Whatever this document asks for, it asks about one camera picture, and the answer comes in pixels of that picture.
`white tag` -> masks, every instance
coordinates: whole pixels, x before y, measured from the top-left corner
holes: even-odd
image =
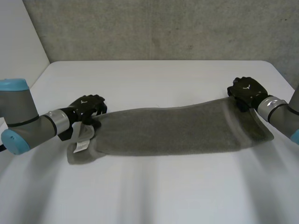
[[[80,152],[80,151],[83,151],[83,150],[87,149],[88,145],[89,145],[89,142],[90,142],[90,140],[77,142],[77,147],[76,147],[74,153],[77,153],[77,152]]]

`cloth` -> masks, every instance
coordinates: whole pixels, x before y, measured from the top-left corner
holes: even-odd
[[[254,110],[240,112],[232,97],[174,108],[141,108],[95,117],[102,126],[70,164],[105,155],[153,156],[233,152],[273,139]]]

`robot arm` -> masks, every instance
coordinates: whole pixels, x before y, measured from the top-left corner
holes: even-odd
[[[234,96],[243,112],[254,108],[257,113],[282,134],[299,144],[299,88],[290,103],[268,95],[256,80],[250,77],[236,78],[228,87],[228,95]]]
[[[92,115],[107,112],[104,101],[98,95],[83,96],[69,107],[39,116],[25,79],[0,80],[0,117],[8,126],[1,134],[2,143],[11,153],[22,154],[56,135],[71,139],[75,122],[91,127],[91,138],[100,126]]]

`white table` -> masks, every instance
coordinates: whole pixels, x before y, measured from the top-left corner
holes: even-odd
[[[103,96],[111,112],[223,98],[242,76],[286,101],[294,92],[262,61],[56,62],[31,92],[40,114],[87,94]],[[267,126],[274,141],[239,152],[105,156],[87,165],[69,165],[55,137],[2,173],[0,223],[298,223],[299,147]]]

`gray wall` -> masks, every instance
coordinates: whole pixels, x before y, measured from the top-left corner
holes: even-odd
[[[299,83],[298,0],[23,1],[51,62],[265,60]]]

